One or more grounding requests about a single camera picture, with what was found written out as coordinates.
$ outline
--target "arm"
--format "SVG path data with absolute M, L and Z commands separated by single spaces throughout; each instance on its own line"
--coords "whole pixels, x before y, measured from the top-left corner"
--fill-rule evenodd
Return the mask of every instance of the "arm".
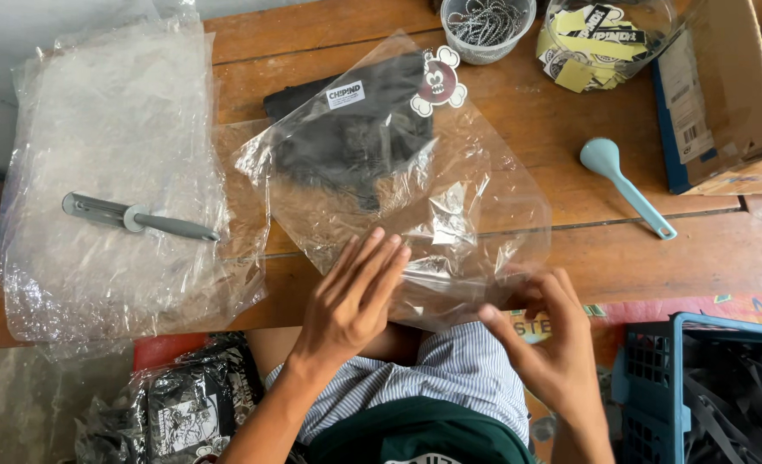
M 316 287 L 304 328 L 263 401 L 224 450 L 219 464 L 283 464 L 315 398 L 348 359 L 387 325 L 387 307 L 410 248 L 376 229 L 353 237 Z
M 590 320 L 582 310 L 570 277 L 562 269 L 533 276 L 517 291 L 526 318 L 539 311 L 550 317 L 553 335 L 530 345 L 492 305 L 479 319 L 504 345 L 510 364 L 524 385 L 558 415 L 552 464 L 614 462 L 599 379 L 595 373 Z

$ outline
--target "white wall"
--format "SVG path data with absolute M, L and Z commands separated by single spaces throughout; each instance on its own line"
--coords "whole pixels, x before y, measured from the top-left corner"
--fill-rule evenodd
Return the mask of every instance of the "white wall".
M 151 12 L 152 0 L 0 0 L 0 174 L 5 173 L 15 134 L 17 103 L 10 69 L 57 36 L 111 26 L 127 12 Z M 195 0 L 204 19 L 309 0 Z

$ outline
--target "metal chain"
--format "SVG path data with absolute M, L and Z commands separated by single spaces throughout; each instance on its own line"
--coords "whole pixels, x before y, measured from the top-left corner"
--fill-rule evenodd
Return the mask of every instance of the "metal chain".
M 468 0 L 466 13 L 453 12 L 447 16 L 449 30 L 471 46 L 490 47 L 515 37 L 527 10 L 519 11 L 505 0 Z

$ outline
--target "wooden table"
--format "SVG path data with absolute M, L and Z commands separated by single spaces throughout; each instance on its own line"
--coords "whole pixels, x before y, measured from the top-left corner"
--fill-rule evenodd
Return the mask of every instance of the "wooden table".
M 420 46 L 445 44 L 427 0 L 322 0 L 204 25 L 216 33 L 221 124 L 264 118 L 264 96 L 343 73 L 398 29 Z M 568 269 L 586 304 L 762 291 L 762 220 L 736 196 L 667 191 L 649 69 L 613 91 L 575 94 L 542 72 L 533 56 L 538 32 L 537 21 L 506 58 L 462 64 L 458 76 L 550 201 L 549 263 Z M 623 173 L 677 238 L 657 238 L 612 183 L 582 167 L 579 150 L 596 136 L 616 141 Z M 270 296 L 231 329 L 302 321 L 320 275 L 274 222 L 266 252 Z M 16 344 L 0 291 L 0 347 Z

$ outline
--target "hand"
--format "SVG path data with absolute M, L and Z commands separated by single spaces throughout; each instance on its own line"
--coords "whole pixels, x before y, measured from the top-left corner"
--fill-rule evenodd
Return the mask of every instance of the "hand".
M 363 244 L 353 236 L 316 287 L 287 363 L 334 374 L 387 326 L 390 299 L 411 250 L 377 228 Z
M 515 296 L 526 304 L 525 319 L 532 321 L 539 311 L 548 314 L 549 339 L 532 345 L 524 342 L 493 305 L 483 305 L 479 319 L 504 345 L 510 364 L 533 395 L 572 427 L 601 431 L 603 425 L 606 437 L 590 320 L 570 277 L 563 269 L 535 275 Z

